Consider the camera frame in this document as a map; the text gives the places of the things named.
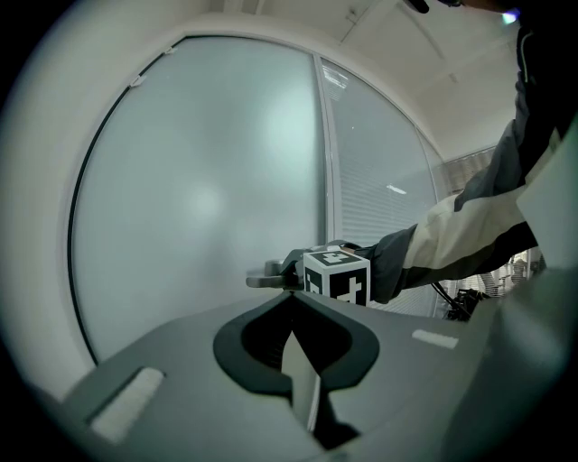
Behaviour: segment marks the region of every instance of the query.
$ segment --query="frosted glass window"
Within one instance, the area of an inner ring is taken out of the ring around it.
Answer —
[[[430,142],[428,142],[421,134],[419,134],[419,139],[422,142],[425,156],[427,157],[427,161],[430,164],[430,169],[432,170],[433,186],[435,188],[435,194],[439,202],[440,200],[447,198],[450,195],[446,166]]]
[[[323,75],[337,134],[343,238],[373,245],[425,216],[436,203],[432,176],[399,110],[339,66],[324,61]],[[427,316],[434,295],[430,287],[403,291],[382,308]]]
[[[108,120],[75,212],[73,270],[99,359],[176,317],[264,293],[247,270],[324,242],[312,56],[189,39]]]

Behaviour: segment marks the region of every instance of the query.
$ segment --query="person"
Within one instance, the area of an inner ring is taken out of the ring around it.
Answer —
[[[424,0],[407,0],[425,13]],[[440,0],[512,11],[504,0]],[[527,2],[519,14],[516,116],[487,169],[458,196],[442,200],[418,224],[349,252],[371,264],[372,299],[387,303],[403,289],[489,273],[536,240],[517,198],[553,155],[576,112],[573,15],[558,3]]]

